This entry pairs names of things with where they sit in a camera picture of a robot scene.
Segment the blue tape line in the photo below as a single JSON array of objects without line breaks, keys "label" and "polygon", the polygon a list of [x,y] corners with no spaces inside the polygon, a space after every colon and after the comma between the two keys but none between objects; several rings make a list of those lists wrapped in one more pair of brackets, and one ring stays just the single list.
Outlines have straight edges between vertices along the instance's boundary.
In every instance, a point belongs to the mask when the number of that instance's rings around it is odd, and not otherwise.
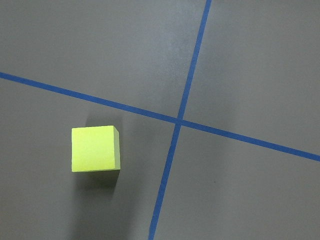
[{"label": "blue tape line", "polygon": [[167,115],[156,113],[153,111],[144,110],[144,109],[141,109],[138,107],[125,105],[122,103],[106,100],[106,99],[99,98],[96,96],[87,95],[87,94],[80,93],[77,91],[72,91],[72,90],[61,88],[61,87],[52,86],[52,85],[45,84],[42,82],[29,80],[29,79],[26,79],[23,77],[10,75],[10,74],[4,73],[4,72],[0,72],[0,78],[10,80],[13,82],[17,82],[17,83],[21,83],[21,84],[25,84],[28,86],[36,87],[39,89],[48,90],[48,91],[55,92],[58,94],[63,94],[63,95],[70,96],[73,98],[86,100],[86,101],[93,102],[96,104],[105,105],[105,106],[112,107],[115,109],[125,110],[127,112],[143,115],[143,116],[146,116],[149,118],[158,119],[158,120],[162,120],[162,121],[173,123],[173,124],[175,124],[177,122],[177,119],[172,116],[167,116]]},{"label": "blue tape line", "polygon": [[170,149],[169,149],[166,161],[165,161],[161,184],[160,184],[160,187],[158,190],[158,195],[157,195],[157,198],[155,201],[155,206],[154,206],[153,215],[152,215],[150,228],[149,228],[148,240],[153,240],[155,237],[157,224],[158,224],[158,220],[159,220],[159,215],[160,215],[163,199],[165,196],[168,178],[169,178],[169,174],[170,174],[170,170],[171,170],[171,166],[172,166],[172,161],[174,159],[176,146],[177,146],[177,142],[178,142],[178,138],[179,138],[179,133],[180,133],[180,129],[181,129],[180,122],[184,118],[184,114],[185,114],[185,110],[186,110],[186,106],[187,106],[187,101],[188,101],[188,97],[189,97],[189,93],[190,93],[190,88],[191,88],[192,80],[194,78],[195,69],[196,69],[196,65],[197,65],[197,61],[198,61],[201,42],[202,42],[202,38],[203,38],[203,35],[205,32],[207,19],[208,19],[210,5],[211,5],[211,0],[206,0],[205,6],[203,9],[202,19],[200,22],[200,27],[199,27],[198,34],[197,34],[196,41],[195,41],[195,46],[193,49],[189,72],[188,72],[188,75],[186,78],[186,83],[185,83],[184,91],[182,94],[180,108],[179,108],[179,112],[178,112],[178,116],[177,116],[178,122],[174,126]]},{"label": "blue tape line", "polygon": [[309,153],[306,151],[301,151],[301,150],[294,149],[291,147],[282,146],[282,145],[275,144],[272,142],[259,140],[259,139],[253,138],[253,137],[240,135],[240,134],[233,133],[230,131],[225,131],[225,130],[221,130],[218,128],[214,128],[214,127],[210,127],[210,126],[206,126],[206,125],[201,125],[201,124],[194,123],[191,121],[183,120],[181,124],[185,127],[188,127],[188,128],[197,129],[197,130],[208,132],[211,134],[220,135],[220,136],[223,136],[223,137],[226,137],[229,139],[235,139],[235,140],[238,140],[241,142],[258,145],[258,146],[261,146],[261,147],[264,147],[267,149],[273,149],[273,150],[280,151],[283,153],[292,154],[292,155],[296,155],[299,157],[303,157],[306,159],[311,159],[311,160],[315,160],[315,161],[320,162],[320,155],[316,155],[316,154]]},{"label": "blue tape line", "polygon": [[0,72],[0,78],[320,162],[320,155]]},{"label": "blue tape line", "polygon": [[178,112],[178,119],[184,118],[191,84],[192,84],[192,80],[194,78],[194,74],[195,74],[195,70],[196,70],[196,65],[197,65],[197,61],[198,61],[202,38],[204,36],[205,27],[206,27],[206,23],[207,23],[207,19],[208,19],[210,5],[211,5],[211,0],[207,0],[205,3],[205,6],[204,6],[202,19],[201,19],[198,35],[196,37],[193,55],[192,55],[192,59],[191,59],[190,67],[189,67],[189,72],[188,72],[188,75],[186,78],[186,83],[185,83],[185,87],[184,87],[184,91],[183,91],[183,95],[182,95],[182,99],[181,99],[181,104],[180,104],[180,108],[179,108],[179,112]]},{"label": "blue tape line", "polygon": [[177,147],[180,128],[181,128],[181,125],[179,125],[179,124],[176,124],[174,126],[171,144],[170,144],[168,155],[166,157],[163,175],[161,178],[161,184],[160,184],[160,187],[158,190],[158,195],[157,195],[155,205],[154,205],[153,215],[152,215],[152,219],[151,219],[151,223],[150,223],[148,240],[153,240],[155,237],[156,228],[157,228],[157,224],[158,224],[158,220],[159,220],[159,215],[160,215],[160,211],[161,211],[161,207],[162,207],[162,202],[164,200],[166,187],[167,187],[167,183],[168,183],[168,178],[169,178],[169,174],[170,174],[170,169],[171,169],[172,161],[174,159],[174,155],[175,155],[175,151],[176,151],[176,147]]}]

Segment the blue tape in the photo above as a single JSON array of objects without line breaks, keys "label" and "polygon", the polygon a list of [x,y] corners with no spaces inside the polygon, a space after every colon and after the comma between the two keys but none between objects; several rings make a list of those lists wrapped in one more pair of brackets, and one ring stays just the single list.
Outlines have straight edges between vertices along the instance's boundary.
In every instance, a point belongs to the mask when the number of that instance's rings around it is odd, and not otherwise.
[{"label": "blue tape", "polygon": [[0,78],[320,162],[320,155],[0,72]]},{"label": "blue tape", "polygon": [[96,97],[96,96],[87,95],[87,94],[80,93],[80,92],[77,92],[77,91],[64,89],[64,88],[61,88],[61,87],[45,84],[45,83],[42,83],[42,82],[29,80],[29,79],[26,79],[26,78],[23,78],[23,77],[10,75],[10,74],[4,73],[4,72],[0,72],[0,78],[6,79],[6,80],[10,80],[10,81],[13,81],[13,82],[16,82],[16,83],[21,83],[21,84],[25,84],[25,85],[28,85],[28,86],[36,87],[36,88],[39,88],[39,89],[48,90],[48,91],[55,92],[55,93],[58,93],[58,94],[63,94],[63,95],[70,96],[70,97],[73,97],[73,98],[86,100],[86,101],[93,102],[93,103],[96,103],[96,104],[105,105],[105,106],[112,107],[112,108],[115,108],[115,109],[121,109],[121,110],[124,110],[124,111],[127,111],[127,112],[143,115],[143,116],[146,116],[146,117],[149,117],[149,118],[158,119],[158,120],[162,120],[162,121],[173,123],[173,124],[175,124],[177,122],[177,119],[175,117],[172,117],[172,116],[167,116],[167,115],[156,113],[156,112],[153,112],[153,111],[144,110],[144,109],[141,109],[141,108],[138,108],[138,107],[125,105],[125,104],[122,104],[122,103],[106,100],[106,99],[99,98],[99,97]]},{"label": "blue tape", "polygon": [[206,23],[207,23],[207,19],[208,19],[210,5],[211,5],[211,0],[207,0],[206,3],[205,3],[205,6],[204,6],[204,10],[203,10],[203,14],[202,14],[202,19],[201,19],[198,35],[196,37],[195,46],[194,46],[194,49],[193,49],[193,54],[192,54],[192,59],[191,59],[190,67],[189,67],[189,72],[188,72],[188,75],[187,75],[187,78],[186,78],[186,83],[185,83],[184,91],[183,91],[183,94],[182,94],[181,104],[180,104],[178,117],[177,117],[178,119],[183,119],[184,118],[184,114],[185,114],[185,110],[186,110],[186,106],[187,106],[187,101],[188,101],[188,97],[189,97],[189,93],[190,93],[191,84],[192,84],[192,80],[194,78],[194,74],[195,74],[195,70],[196,70],[196,65],[197,65],[197,61],[198,61],[198,56],[199,56],[199,51],[200,51],[200,47],[201,47],[201,43],[202,43],[202,38],[204,36],[205,27],[206,27]]},{"label": "blue tape", "polygon": [[198,34],[197,34],[196,41],[195,41],[195,46],[193,49],[193,54],[192,54],[192,59],[191,59],[188,75],[187,75],[185,86],[184,86],[184,91],[182,94],[182,99],[181,99],[181,103],[180,103],[178,116],[176,119],[178,122],[174,126],[170,149],[169,149],[166,161],[165,161],[161,184],[160,184],[160,187],[158,190],[158,195],[157,195],[157,198],[155,201],[155,206],[154,206],[153,215],[152,215],[150,228],[149,228],[148,240],[153,240],[155,237],[157,224],[158,224],[158,220],[159,220],[159,215],[160,215],[160,211],[161,211],[161,207],[162,207],[162,202],[163,202],[163,199],[165,196],[168,178],[169,178],[169,174],[170,174],[170,170],[171,170],[171,166],[172,166],[172,161],[174,159],[176,146],[177,146],[177,142],[178,142],[178,138],[179,138],[179,133],[180,133],[180,129],[181,129],[180,122],[184,118],[184,114],[185,114],[185,110],[186,110],[186,106],[187,106],[187,101],[188,101],[188,97],[189,97],[189,93],[190,93],[190,88],[191,88],[192,80],[194,78],[195,69],[196,69],[196,65],[197,65],[197,61],[198,61],[201,42],[202,42],[202,38],[204,36],[205,27],[206,27],[206,23],[207,23],[207,19],[208,19],[210,5],[211,5],[211,0],[206,0],[205,6],[203,9],[202,19],[200,22],[200,27],[199,27]]},{"label": "blue tape", "polygon": [[149,228],[148,240],[153,240],[155,237],[156,228],[157,228],[157,224],[158,224],[158,220],[159,220],[159,215],[160,215],[160,211],[161,211],[161,207],[162,207],[162,202],[164,200],[164,196],[165,196],[165,192],[166,192],[166,188],[167,188],[170,169],[171,169],[172,161],[174,159],[174,155],[175,155],[175,151],[176,151],[176,147],[177,147],[180,128],[181,128],[181,125],[179,125],[179,124],[176,124],[174,126],[169,152],[166,157],[163,175],[161,178],[161,183],[160,183],[160,187],[158,190],[158,195],[157,195],[155,205],[154,205],[153,215],[152,215],[150,228]]},{"label": "blue tape", "polygon": [[311,160],[315,160],[315,161],[320,162],[320,155],[316,155],[316,154],[309,153],[306,151],[301,151],[301,150],[294,149],[291,147],[282,146],[282,145],[275,144],[272,142],[259,140],[259,139],[253,138],[253,137],[240,135],[240,134],[233,133],[230,131],[225,131],[225,130],[221,130],[218,128],[214,128],[214,127],[210,127],[210,126],[206,126],[206,125],[201,125],[201,124],[194,123],[191,121],[183,120],[181,124],[185,127],[188,127],[188,128],[197,129],[197,130],[204,131],[207,133],[220,135],[220,136],[223,136],[223,137],[226,137],[229,139],[235,139],[235,140],[238,140],[241,142],[258,145],[258,146],[261,146],[261,147],[264,147],[267,149],[273,149],[273,150],[280,151],[283,153],[292,154],[292,155],[296,155],[299,157],[303,157],[306,159],[311,159]]}]

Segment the yellow cube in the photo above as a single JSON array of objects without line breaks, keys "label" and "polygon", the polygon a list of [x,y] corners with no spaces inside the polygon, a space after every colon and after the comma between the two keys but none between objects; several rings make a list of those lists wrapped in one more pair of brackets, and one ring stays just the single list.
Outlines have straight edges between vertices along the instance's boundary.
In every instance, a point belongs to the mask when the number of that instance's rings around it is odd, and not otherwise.
[{"label": "yellow cube", "polygon": [[72,128],[72,172],[120,169],[119,132],[114,126]]}]

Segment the gray floor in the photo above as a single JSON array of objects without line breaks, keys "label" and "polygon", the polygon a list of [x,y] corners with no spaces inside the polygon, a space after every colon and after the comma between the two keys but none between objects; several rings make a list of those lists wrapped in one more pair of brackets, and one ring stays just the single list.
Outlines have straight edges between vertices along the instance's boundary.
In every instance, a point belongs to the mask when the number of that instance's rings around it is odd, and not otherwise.
[{"label": "gray floor", "polygon": [[[1,0],[0,72],[176,117],[204,5]],[[184,119],[320,154],[319,13],[213,1]],[[148,238],[173,124],[4,79],[0,102],[1,240]],[[118,176],[72,173],[71,128],[101,125],[119,130]],[[155,239],[317,240],[319,174],[182,127]]]}]

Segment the cube side face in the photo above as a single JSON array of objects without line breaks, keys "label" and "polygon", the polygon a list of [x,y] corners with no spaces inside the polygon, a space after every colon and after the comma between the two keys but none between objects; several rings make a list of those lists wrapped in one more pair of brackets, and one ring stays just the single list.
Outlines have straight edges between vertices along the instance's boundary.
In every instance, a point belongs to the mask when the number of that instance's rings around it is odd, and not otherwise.
[{"label": "cube side face", "polygon": [[120,164],[120,141],[119,141],[119,132],[118,130],[114,127],[113,129],[113,135],[114,135],[114,160],[115,160],[115,170],[120,170],[121,169],[121,164]]},{"label": "cube side face", "polygon": [[113,170],[114,127],[94,126],[72,129],[72,172]]}]

